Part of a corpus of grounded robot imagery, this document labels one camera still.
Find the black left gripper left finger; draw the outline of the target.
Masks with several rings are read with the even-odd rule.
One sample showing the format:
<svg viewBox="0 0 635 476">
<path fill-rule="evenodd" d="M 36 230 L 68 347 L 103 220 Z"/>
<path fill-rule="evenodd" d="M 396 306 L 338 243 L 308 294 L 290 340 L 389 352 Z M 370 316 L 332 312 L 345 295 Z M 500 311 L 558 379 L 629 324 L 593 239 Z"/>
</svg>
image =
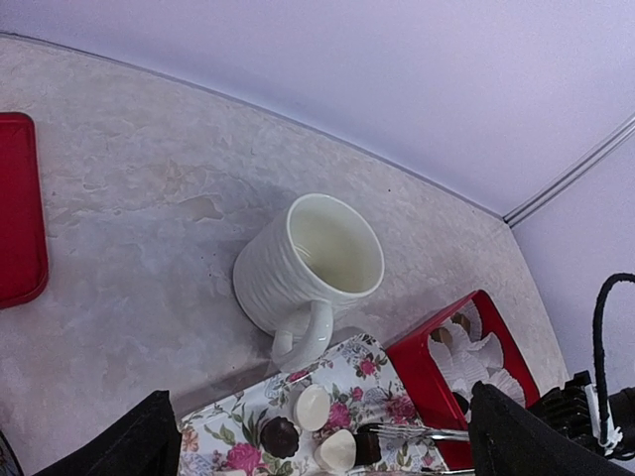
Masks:
<svg viewBox="0 0 635 476">
<path fill-rule="evenodd" d="M 155 391 L 41 475 L 176 475 L 182 434 L 168 391 Z"/>
</svg>

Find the caramel hexagon chocolate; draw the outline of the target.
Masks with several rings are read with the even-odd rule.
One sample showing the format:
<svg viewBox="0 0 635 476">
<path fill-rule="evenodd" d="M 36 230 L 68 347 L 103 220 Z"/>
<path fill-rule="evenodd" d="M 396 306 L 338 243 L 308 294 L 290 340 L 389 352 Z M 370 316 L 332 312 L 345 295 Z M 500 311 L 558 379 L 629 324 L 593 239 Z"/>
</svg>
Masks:
<svg viewBox="0 0 635 476">
<path fill-rule="evenodd" d="M 455 316 L 452 321 L 456 324 L 459 324 L 464 329 L 468 330 L 470 328 L 470 322 L 467 318 L 463 316 Z"/>
</svg>

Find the caramel square chocolate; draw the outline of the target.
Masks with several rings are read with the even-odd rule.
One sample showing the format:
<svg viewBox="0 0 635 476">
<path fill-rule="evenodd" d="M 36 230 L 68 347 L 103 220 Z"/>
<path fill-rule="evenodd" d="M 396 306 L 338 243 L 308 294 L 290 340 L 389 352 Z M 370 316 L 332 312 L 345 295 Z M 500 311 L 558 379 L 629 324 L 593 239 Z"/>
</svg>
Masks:
<svg viewBox="0 0 635 476">
<path fill-rule="evenodd" d="M 444 327 L 440 327 L 440 328 L 435 329 L 431 333 L 431 338 L 435 342 L 442 343 L 446 347 L 451 347 L 452 346 L 452 336 L 451 336 L 450 332 Z"/>
</svg>

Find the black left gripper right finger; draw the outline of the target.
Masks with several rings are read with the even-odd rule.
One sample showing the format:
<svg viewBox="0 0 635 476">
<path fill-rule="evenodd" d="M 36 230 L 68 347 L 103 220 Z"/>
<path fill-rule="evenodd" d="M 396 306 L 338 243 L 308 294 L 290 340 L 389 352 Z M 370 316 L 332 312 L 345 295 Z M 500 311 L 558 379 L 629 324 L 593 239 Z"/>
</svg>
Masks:
<svg viewBox="0 0 635 476">
<path fill-rule="evenodd" d="M 630 472 L 566 439 L 497 388 L 472 389 L 468 435 L 477 475 L 628 475 Z"/>
</svg>

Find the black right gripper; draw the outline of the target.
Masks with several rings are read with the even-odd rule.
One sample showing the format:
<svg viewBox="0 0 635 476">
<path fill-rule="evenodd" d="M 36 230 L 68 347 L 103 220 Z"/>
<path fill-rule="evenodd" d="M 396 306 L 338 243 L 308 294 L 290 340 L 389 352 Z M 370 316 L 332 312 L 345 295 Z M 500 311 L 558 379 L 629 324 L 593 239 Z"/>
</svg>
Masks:
<svg viewBox="0 0 635 476">
<path fill-rule="evenodd" d="M 608 397 L 607 442 L 600 442 L 599 398 L 588 371 L 576 373 L 530 406 L 560 435 L 601 456 L 634 455 L 634 389 Z"/>
</svg>

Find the metal tongs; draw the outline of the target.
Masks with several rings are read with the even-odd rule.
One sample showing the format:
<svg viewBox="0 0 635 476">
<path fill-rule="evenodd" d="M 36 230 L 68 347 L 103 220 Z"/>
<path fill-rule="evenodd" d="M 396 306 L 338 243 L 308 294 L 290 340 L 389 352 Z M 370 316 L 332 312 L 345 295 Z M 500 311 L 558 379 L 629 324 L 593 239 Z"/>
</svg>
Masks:
<svg viewBox="0 0 635 476">
<path fill-rule="evenodd" d="M 465 430 L 439 429 L 428 426 L 396 423 L 368 423 L 354 434 L 375 432 L 379 436 L 381 460 L 363 469 L 379 473 L 406 472 L 417 475 L 451 475 L 469 473 L 471 463 L 463 463 L 452 469 L 445 462 L 439 444 L 469 448 L 469 436 Z"/>
</svg>

